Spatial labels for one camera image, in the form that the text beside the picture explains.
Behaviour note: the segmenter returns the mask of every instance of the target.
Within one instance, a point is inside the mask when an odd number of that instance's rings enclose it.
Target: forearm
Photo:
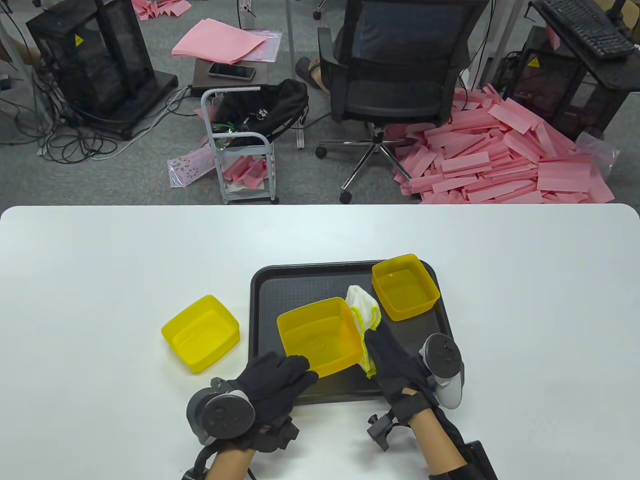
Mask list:
[[[244,480],[255,450],[223,450],[216,455],[206,480]]]
[[[451,472],[467,464],[449,436],[445,433],[433,414],[433,410],[423,410],[409,422],[427,461],[431,475]]]

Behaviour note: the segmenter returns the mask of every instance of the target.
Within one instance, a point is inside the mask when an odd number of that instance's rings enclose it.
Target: black tray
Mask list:
[[[416,354],[432,333],[441,332],[452,337],[442,297],[422,315],[401,322],[389,319],[371,284],[371,268],[379,261],[276,265],[258,270],[251,280],[249,359],[272,350],[284,355],[276,324],[280,314],[325,298],[344,298],[350,285],[359,285],[378,300],[382,320],[389,324],[407,352]],[[422,264],[438,285],[433,268],[425,262]],[[297,403],[366,400],[378,395],[377,384],[367,379],[359,365],[354,365],[321,378],[300,395]]]

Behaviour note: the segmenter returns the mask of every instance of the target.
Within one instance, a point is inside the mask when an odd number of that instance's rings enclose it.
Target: metal cart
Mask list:
[[[222,200],[225,204],[233,201],[251,201],[251,200],[271,200],[272,204],[278,203],[278,197],[276,197],[276,168],[275,168],[275,150],[273,144],[270,143],[266,137],[258,132],[224,132],[213,133],[211,127],[211,121],[209,120],[209,99],[212,95],[216,97],[222,96],[229,92],[251,92],[260,90],[260,86],[244,86],[244,87],[228,87],[228,88],[212,88],[207,90],[200,99],[200,105],[202,106],[202,112],[204,117],[204,123],[207,128],[207,135],[209,136],[209,144],[211,146],[211,152],[213,153],[214,164],[216,165],[216,171],[218,173],[218,182],[220,182],[220,193],[222,194]],[[223,147],[218,148],[216,146],[216,139],[222,138],[240,138],[240,137],[254,137],[263,143],[263,146],[252,145],[250,147]],[[264,179],[264,188],[262,189],[241,189],[237,191],[230,191],[228,189],[227,181],[223,177],[224,169],[227,168],[233,161],[241,156],[264,156],[267,163],[267,178]]]

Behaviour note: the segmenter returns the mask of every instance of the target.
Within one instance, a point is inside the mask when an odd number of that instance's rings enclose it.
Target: tray rim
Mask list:
[[[431,275],[434,283],[438,287],[440,291],[440,298],[433,305],[433,308],[438,308],[440,310],[441,315],[438,315],[442,326],[444,327],[445,332],[448,336],[453,338],[453,334],[451,331],[451,324],[449,323],[449,317],[447,316],[447,310],[444,305],[444,300],[442,296],[442,290],[440,289],[440,284],[438,283],[438,277],[436,276],[435,270],[424,260],[420,259],[420,262],[427,269],[429,275]],[[256,335],[258,331],[256,315],[258,310],[258,302],[260,299],[260,286],[264,281],[261,281],[261,278],[272,270],[286,270],[286,269],[331,269],[331,268],[357,268],[357,267],[373,267],[375,264],[382,262],[383,260],[359,260],[356,262],[324,262],[324,263],[310,263],[310,264],[288,264],[288,265],[268,265],[266,267],[260,268],[256,273],[253,274],[251,279],[250,286],[250,304],[249,304],[249,335],[248,335],[248,352],[247,352],[247,361],[250,361],[252,358],[257,356],[258,351],[258,335]],[[341,396],[324,396],[324,397],[306,397],[302,401],[296,402],[296,404],[313,404],[313,403],[331,403],[338,401],[357,401],[357,400],[369,400],[372,398],[377,398],[380,396],[380,392],[377,394],[368,394],[366,392],[362,392],[360,394],[350,394],[348,397],[344,395]]]

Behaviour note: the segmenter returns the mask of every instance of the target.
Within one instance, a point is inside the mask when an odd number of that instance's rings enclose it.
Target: keyboard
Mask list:
[[[589,0],[540,0],[540,5],[600,60],[625,58],[635,51],[634,44]]]

